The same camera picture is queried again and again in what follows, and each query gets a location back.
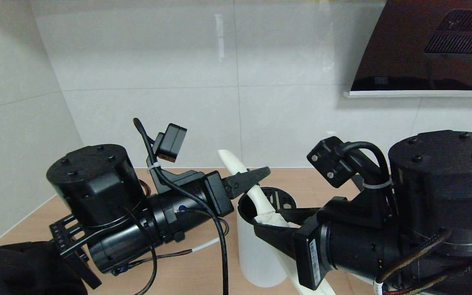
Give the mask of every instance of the white cable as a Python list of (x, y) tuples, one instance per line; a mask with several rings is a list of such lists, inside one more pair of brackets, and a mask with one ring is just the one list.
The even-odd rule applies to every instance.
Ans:
[(208, 241), (208, 242), (206, 242), (206, 243), (203, 243), (203, 244), (201, 244), (201, 245), (199, 245), (199, 246), (196, 246), (196, 247), (192, 248), (191, 250), (192, 250), (193, 252), (196, 252), (196, 251), (198, 251), (198, 250), (202, 250), (203, 248), (212, 245), (213, 243), (217, 243), (218, 241), (220, 241), (220, 237), (214, 238), (214, 239), (212, 239), (212, 240), (210, 240), (210, 241)]
[(376, 281), (374, 281), (372, 285), (374, 287), (374, 293), (376, 295), (384, 295), (384, 293), (383, 293), (384, 290), (382, 289), (382, 287), (384, 285), (383, 283), (379, 284)]
[(150, 172), (150, 170), (156, 168), (156, 167), (161, 167), (161, 164), (159, 164), (158, 161), (156, 161), (154, 164), (152, 164), (151, 166), (148, 166), (147, 167), (147, 170)]
[(375, 184), (375, 185), (366, 184), (365, 181), (364, 181), (363, 182), (363, 187), (368, 188), (368, 189), (381, 189), (381, 188), (384, 188), (386, 186), (390, 186), (391, 184), (393, 184), (392, 179), (389, 179), (386, 183)]

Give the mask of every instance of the white trim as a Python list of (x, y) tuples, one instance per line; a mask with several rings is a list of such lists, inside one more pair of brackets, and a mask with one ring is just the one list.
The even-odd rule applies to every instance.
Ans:
[(376, 97), (472, 97), (472, 90), (372, 90), (344, 91), (347, 98)]
[(23, 220), (25, 220), (26, 218), (28, 218), (32, 213), (34, 213), (35, 211), (37, 211), (37, 209), (40, 209), (43, 205), (45, 205), (49, 200), (52, 200), (52, 198), (54, 198), (55, 196), (57, 196), (58, 194), (55, 194), (54, 196), (51, 196), (50, 198), (48, 198), (48, 200), (44, 201), (41, 205), (39, 205), (36, 209), (34, 209), (32, 212), (28, 213), (27, 216), (21, 218), (20, 221), (18, 221), (16, 224), (14, 224), (11, 228), (9, 228), (5, 233), (3, 233), (2, 235), (0, 235), (0, 239), (6, 235), (9, 231), (11, 231), (13, 228), (15, 228), (18, 224), (20, 224)]

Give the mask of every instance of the black motor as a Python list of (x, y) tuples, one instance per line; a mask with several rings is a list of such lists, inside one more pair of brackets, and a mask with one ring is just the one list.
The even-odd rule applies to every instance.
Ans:
[(407, 234), (420, 242), (450, 229), (438, 252), (472, 256), (472, 133), (421, 133), (395, 144), (388, 156)]

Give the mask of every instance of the cable tie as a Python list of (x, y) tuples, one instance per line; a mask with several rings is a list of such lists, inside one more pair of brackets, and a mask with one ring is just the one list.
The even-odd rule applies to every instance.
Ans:
[(147, 170), (150, 172), (150, 170), (152, 170), (156, 167), (161, 167), (161, 164), (159, 164), (159, 162), (156, 162), (156, 163), (152, 164), (151, 166), (148, 166)]
[(391, 184), (393, 184), (393, 181), (392, 181), (392, 179), (389, 179), (385, 183), (372, 185), (372, 184), (365, 183), (365, 180), (364, 180), (364, 181), (362, 181), (362, 184), (363, 184), (363, 187), (368, 188), (368, 189), (381, 189), (381, 188), (384, 188), (386, 186), (390, 186)]

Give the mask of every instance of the black cable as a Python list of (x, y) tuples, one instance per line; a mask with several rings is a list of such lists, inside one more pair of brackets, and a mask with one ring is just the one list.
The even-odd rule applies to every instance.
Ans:
[(150, 238), (150, 234), (127, 207), (123, 206), (122, 208), (127, 213), (127, 215), (129, 215), (129, 218), (136, 224), (136, 226), (138, 226), (139, 230), (143, 233), (143, 235), (147, 238), (147, 243), (150, 247), (150, 253), (152, 253), (152, 275), (150, 276), (150, 279), (148, 280), (147, 284), (141, 290), (139, 290), (138, 293), (135, 294), (143, 295), (148, 291), (148, 289), (152, 287), (152, 284), (154, 284), (154, 280), (156, 280), (156, 273), (158, 272), (158, 256), (156, 255), (154, 247), (150, 244), (150, 241), (152, 240)]
[[(380, 176), (382, 178), (382, 181), (380, 181), (380, 183), (378, 184), (385, 184), (386, 182), (391, 181), (391, 175), (389, 174), (389, 168), (387, 166), (386, 157), (384, 156), (384, 153), (382, 153), (380, 148), (378, 148), (378, 146), (370, 142), (366, 142), (366, 141), (346, 142), (344, 144), (341, 144), (340, 146), (337, 146), (335, 148), (335, 153), (336, 155), (340, 157), (344, 157), (348, 151), (359, 150), (359, 149), (369, 150), (376, 157), (378, 166), (380, 166)], [(395, 194), (393, 193), (391, 186), (388, 185), (386, 187), (383, 187), (382, 189), (387, 196), (387, 201), (389, 202), (389, 205), (393, 213), (395, 215), (399, 215), (399, 210), (398, 210)]]
[[(143, 138), (145, 147), (147, 148), (147, 151), (148, 151), (150, 164), (154, 165), (154, 163), (156, 162), (156, 157), (154, 155), (154, 151), (152, 150), (152, 146), (150, 143), (151, 141), (152, 142), (154, 141), (151, 138), (149, 138), (149, 136), (147, 135), (147, 132), (143, 128), (141, 121), (139, 121), (138, 118), (134, 118), (133, 122), (139, 134), (141, 134)], [(214, 224), (216, 225), (216, 230), (218, 231), (218, 235), (220, 237), (221, 263), (222, 263), (222, 276), (223, 276), (223, 295), (228, 295), (229, 294), (229, 264), (228, 264), (228, 259), (227, 259), (227, 243), (225, 242), (225, 236), (223, 235), (223, 229), (221, 228), (221, 223), (218, 220), (218, 217), (212, 211), (212, 209), (207, 205), (207, 203), (205, 203), (203, 200), (201, 200), (197, 196), (194, 196), (190, 192), (187, 192), (185, 189), (179, 187), (174, 182), (167, 179), (167, 177), (165, 177), (165, 175), (163, 175), (163, 173), (161, 172), (161, 167), (155, 167), (154, 171), (156, 172), (156, 175), (158, 176), (160, 181), (162, 181), (163, 183), (165, 183), (167, 186), (174, 189), (175, 191), (179, 192), (180, 194), (183, 194), (187, 198), (198, 203), (200, 206), (202, 206), (205, 209), (205, 211), (207, 211), (207, 213), (209, 213), (210, 217), (214, 221)]]
[(384, 179), (385, 182), (389, 181), (390, 176), (389, 176), (389, 168), (387, 166), (386, 157), (384, 156), (384, 153), (380, 151), (378, 146), (370, 142), (366, 142), (366, 141), (347, 142), (337, 147), (337, 149), (335, 149), (335, 152), (340, 157), (344, 157), (348, 151), (358, 150), (358, 149), (366, 149), (366, 150), (371, 151), (374, 154), (374, 156), (376, 157), (376, 160), (378, 161), (378, 166), (380, 166), (380, 173), (381, 173), (382, 179)]

